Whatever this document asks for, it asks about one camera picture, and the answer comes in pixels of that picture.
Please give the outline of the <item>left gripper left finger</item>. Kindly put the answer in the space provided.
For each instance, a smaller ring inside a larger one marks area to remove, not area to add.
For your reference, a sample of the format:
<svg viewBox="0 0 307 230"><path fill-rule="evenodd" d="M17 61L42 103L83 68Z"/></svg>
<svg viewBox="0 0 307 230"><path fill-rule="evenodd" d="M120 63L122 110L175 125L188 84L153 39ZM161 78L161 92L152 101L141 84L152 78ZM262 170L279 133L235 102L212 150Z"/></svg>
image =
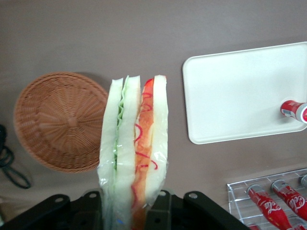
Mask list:
<svg viewBox="0 0 307 230"><path fill-rule="evenodd" d="M53 195L4 223L2 230L102 230L102 201L98 191L77 200Z"/></svg>

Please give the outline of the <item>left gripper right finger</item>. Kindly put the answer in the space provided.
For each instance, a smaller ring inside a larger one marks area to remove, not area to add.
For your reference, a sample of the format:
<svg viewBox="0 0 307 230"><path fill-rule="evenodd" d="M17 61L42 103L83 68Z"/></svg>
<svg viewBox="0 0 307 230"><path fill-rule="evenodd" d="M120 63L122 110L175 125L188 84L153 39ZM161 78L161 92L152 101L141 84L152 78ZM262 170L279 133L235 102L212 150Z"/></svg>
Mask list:
<svg viewBox="0 0 307 230"><path fill-rule="evenodd" d="M205 194L191 191L180 198L167 190L160 191L147 212L146 230L248 230Z"/></svg>

